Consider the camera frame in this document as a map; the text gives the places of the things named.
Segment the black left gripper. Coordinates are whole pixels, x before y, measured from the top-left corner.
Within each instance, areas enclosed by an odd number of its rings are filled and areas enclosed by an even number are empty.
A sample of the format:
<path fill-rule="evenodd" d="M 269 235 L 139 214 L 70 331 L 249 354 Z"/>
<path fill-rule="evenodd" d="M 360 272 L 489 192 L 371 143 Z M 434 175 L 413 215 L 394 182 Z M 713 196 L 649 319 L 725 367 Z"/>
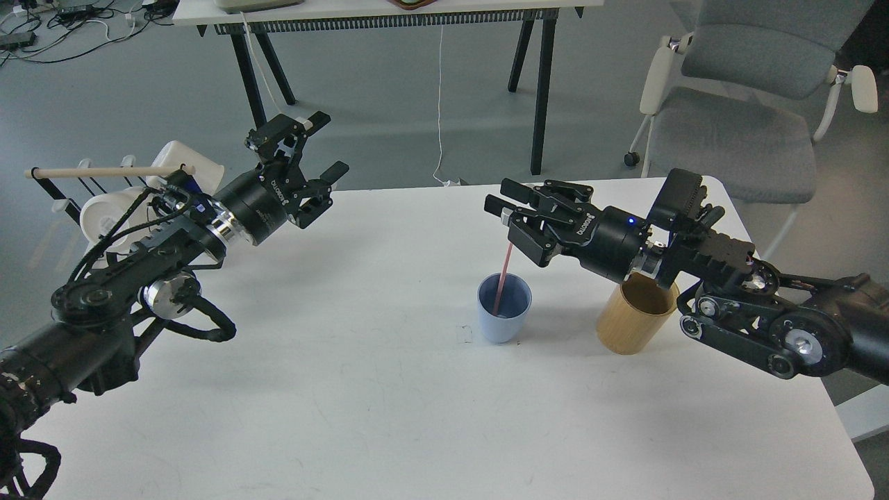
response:
<path fill-rule="evenodd" d="M 279 114 L 247 134 L 244 145 L 257 154 L 260 173 L 240 175 L 220 189 L 215 200 L 232 214 L 244 238 L 254 246 L 286 221 L 307 228 L 333 205 L 331 193 L 349 165 L 334 162 L 310 181 L 299 167 L 308 137 L 330 122 L 330 115 L 321 111 L 309 118 Z"/>

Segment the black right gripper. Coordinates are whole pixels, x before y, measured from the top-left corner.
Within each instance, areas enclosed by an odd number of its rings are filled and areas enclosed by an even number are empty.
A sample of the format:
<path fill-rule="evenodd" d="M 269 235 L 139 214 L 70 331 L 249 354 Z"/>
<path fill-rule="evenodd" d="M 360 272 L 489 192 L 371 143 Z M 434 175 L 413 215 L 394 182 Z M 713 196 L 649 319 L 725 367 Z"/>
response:
<path fill-rule="evenodd" d="M 565 181 L 528 186 L 503 179 L 501 195 L 538 211 L 493 195 L 485 198 L 485 211 L 501 218 L 508 241 L 534 265 L 545 268 L 556 256 L 567 256 L 578 260 L 582 269 L 625 282 L 651 236 L 650 226 L 622 209 L 591 206 L 593 192 L 590 185 Z"/>

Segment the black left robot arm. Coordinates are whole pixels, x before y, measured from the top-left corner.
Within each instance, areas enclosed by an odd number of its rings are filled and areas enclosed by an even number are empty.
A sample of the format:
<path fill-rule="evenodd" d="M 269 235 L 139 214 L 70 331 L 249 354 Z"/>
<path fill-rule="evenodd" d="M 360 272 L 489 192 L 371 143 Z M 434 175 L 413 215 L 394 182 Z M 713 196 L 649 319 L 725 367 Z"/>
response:
<path fill-rule="evenodd" d="M 2 351 L 3 499 L 41 499 L 53 485 L 57 447 L 22 437 L 53 404 L 73 404 L 77 390 L 99 396 L 137 380 L 142 354 L 164 331 L 234 338 L 235 324 L 203 298 L 196 260 L 206 256 L 218 269 L 232 241 L 258 246 L 286 222 L 307 228 L 331 207 L 345 162 L 317 179 L 299 165 L 307 140 L 330 120 L 324 112 L 279 115 L 251 130 L 245 144 L 257 167 L 213 195 L 178 167 L 137 197 L 154 195 L 162 215 L 144 225 L 149 234 L 127 256 L 109 253 L 125 236 L 121 224 L 83 256 L 51 297 L 53 322 Z"/>

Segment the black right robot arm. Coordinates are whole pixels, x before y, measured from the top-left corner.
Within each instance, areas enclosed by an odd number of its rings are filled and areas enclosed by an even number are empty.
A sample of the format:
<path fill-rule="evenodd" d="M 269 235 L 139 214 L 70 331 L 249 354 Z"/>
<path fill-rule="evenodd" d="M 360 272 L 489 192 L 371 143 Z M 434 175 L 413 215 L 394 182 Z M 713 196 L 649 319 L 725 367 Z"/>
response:
<path fill-rule="evenodd" d="M 559 254 L 610 281 L 634 273 L 669 288 L 679 274 L 697 282 L 676 304 L 681 329 L 773 376 L 823 377 L 842 368 L 888 381 L 887 290 L 867 274 L 831 279 L 779 272 L 752 243 L 714 230 L 725 211 L 704 203 L 701 175 L 669 172 L 645 218 L 596 208 L 588 185 L 504 179 L 485 211 L 539 267 Z"/>

